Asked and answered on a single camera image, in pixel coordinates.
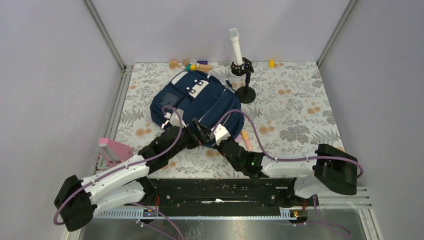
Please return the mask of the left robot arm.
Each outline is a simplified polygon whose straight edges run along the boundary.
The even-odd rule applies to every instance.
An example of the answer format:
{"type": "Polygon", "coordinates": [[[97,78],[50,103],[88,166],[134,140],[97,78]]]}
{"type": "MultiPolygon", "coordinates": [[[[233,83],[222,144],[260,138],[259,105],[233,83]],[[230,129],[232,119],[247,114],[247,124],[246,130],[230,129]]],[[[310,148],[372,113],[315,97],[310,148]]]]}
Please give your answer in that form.
{"type": "Polygon", "coordinates": [[[169,126],[138,153],[102,173],[83,179],[68,177],[54,200],[54,224],[73,232],[87,225],[107,205],[152,204],[156,190],[148,175],[166,166],[179,152],[213,139],[213,130],[193,119],[184,128],[169,126]]]}

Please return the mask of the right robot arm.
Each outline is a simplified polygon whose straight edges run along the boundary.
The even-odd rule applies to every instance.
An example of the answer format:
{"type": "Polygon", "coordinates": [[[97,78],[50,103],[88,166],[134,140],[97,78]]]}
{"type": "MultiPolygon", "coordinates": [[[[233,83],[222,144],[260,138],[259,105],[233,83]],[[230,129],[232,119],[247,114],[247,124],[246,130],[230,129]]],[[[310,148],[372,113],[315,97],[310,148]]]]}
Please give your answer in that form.
{"type": "Polygon", "coordinates": [[[248,151],[233,139],[223,140],[214,148],[235,171],[251,179],[291,179],[286,198],[293,206],[324,192],[354,196],[358,178],[363,173],[357,158],[326,143],[307,154],[282,157],[271,157],[264,151],[248,151]]]}

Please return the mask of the navy blue student backpack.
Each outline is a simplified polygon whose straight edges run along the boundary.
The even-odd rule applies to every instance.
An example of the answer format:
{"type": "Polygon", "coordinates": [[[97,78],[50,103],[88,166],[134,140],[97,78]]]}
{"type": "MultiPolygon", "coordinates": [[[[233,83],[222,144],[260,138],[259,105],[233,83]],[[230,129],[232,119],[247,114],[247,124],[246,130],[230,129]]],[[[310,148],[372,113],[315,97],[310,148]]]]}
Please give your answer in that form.
{"type": "Polygon", "coordinates": [[[229,131],[231,137],[228,139],[236,141],[245,123],[240,113],[241,101],[236,94],[215,76],[202,71],[182,71],[174,76],[153,97],[150,116],[162,128],[166,120],[164,114],[176,113],[176,109],[184,111],[182,119],[187,127],[192,119],[197,119],[211,130],[212,140],[201,145],[206,148],[215,148],[213,131],[219,124],[229,131]]]}

